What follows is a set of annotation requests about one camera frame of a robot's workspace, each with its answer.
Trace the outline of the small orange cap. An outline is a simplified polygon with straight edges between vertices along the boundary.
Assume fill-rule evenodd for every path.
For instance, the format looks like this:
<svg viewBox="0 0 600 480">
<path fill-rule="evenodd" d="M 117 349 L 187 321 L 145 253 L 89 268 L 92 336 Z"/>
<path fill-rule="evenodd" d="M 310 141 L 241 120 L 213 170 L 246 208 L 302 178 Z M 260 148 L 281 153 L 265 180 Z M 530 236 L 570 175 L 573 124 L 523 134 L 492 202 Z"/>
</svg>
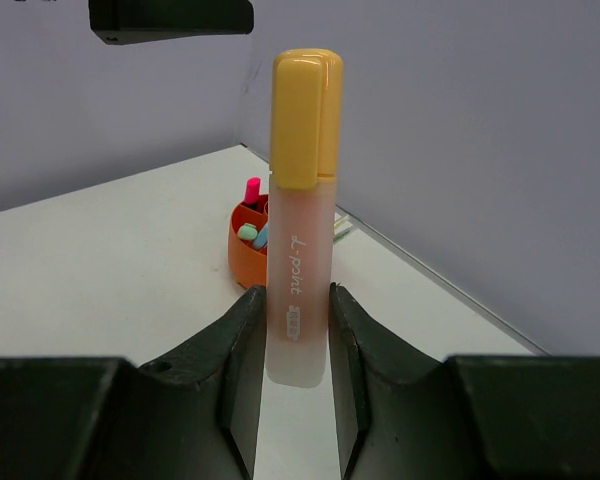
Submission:
<svg viewBox="0 0 600 480">
<path fill-rule="evenodd" d="M 338 170 L 344 65 L 333 51 L 293 49 L 273 65 L 270 171 L 276 185 L 310 190 Z"/>
</svg>

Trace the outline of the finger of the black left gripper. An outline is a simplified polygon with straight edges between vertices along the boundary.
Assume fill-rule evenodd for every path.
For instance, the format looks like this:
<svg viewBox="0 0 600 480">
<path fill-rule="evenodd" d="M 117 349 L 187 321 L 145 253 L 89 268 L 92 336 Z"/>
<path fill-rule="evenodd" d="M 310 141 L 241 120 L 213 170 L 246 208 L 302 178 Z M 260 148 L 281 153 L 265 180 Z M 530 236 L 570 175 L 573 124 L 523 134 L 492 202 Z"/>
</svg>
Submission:
<svg viewBox="0 0 600 480">
<path fill-rule="evenodd" d="M 91 31 L 107 45 L 247 35 L 254 28 L 248 0 L 89 0 L 88 10 Z"/>
</svg>

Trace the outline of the light blue cap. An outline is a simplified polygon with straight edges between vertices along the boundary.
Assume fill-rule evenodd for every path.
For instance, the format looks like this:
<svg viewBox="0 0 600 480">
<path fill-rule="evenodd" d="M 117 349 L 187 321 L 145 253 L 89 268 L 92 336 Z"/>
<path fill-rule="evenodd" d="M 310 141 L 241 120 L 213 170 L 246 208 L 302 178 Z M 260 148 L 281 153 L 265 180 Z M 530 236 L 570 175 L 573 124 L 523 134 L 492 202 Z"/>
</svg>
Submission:
<svg viewBox="0 0 600 480">
<path fill-rule="evenodd" d="M 252 247 L 255 250 L 263 249 L 268 243 L 268 224 L 265 224 L 262 229 L 257 233 L 255 239 L 252 241 Z"/>
</svg>

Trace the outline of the yellow thin pen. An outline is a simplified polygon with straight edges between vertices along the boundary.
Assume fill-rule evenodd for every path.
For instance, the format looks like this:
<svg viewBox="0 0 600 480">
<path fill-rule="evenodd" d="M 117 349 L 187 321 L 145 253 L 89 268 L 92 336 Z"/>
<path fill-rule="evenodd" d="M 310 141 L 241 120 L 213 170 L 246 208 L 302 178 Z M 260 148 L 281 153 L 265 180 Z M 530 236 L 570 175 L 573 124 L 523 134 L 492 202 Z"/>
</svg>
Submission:
<svg viewBox="0 0 600 480">
<path fill-rule="evenodd" d="M 334 222 L 333 244 L 337 244 L 355 230 L 348 214 L 338 216 Z"/>
</svg>

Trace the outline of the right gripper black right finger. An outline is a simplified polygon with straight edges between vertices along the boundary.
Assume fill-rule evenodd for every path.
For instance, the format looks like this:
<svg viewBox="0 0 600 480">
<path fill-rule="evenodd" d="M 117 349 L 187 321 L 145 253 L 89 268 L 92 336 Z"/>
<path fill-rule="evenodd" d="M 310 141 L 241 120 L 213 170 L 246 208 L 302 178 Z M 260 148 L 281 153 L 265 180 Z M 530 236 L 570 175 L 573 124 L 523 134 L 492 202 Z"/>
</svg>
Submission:
<svg viewBox="0 0 600 480">
<path fill-rule="evenodd" d="M 438 361 L 329 293 L 345 479 L 600 479 L 600 357 Z"/>
</svg>

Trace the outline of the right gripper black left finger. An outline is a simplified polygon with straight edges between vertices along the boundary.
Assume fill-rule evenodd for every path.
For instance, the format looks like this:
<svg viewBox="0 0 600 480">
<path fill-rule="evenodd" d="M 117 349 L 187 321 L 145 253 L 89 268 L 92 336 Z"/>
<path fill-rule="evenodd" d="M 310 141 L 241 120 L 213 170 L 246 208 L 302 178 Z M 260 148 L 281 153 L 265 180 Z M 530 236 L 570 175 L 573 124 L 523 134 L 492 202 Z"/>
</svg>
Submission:
<svg viewBox="0 0 600 480">
<path fill-rule="evenodd" d="M 0 479 L 250 479 L 266 291 L 141 365 L 0 357 Z"/>
</svg>

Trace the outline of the pink-capped black highlighter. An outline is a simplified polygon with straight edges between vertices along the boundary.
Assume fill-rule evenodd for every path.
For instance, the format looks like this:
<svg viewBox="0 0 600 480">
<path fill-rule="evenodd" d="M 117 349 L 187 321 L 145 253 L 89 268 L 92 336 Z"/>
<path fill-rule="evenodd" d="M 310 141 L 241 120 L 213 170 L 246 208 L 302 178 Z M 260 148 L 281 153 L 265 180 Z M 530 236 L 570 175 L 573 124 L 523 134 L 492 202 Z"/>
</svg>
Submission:
<svg viewBox="0 0 600 480">
<path fill-rule="evenodd" d="M 261 179 L 259 177 L 251 177 L 247 180 L 243 204 L 249 208 L 256 209 L 260 197 Z"/>
</svg>

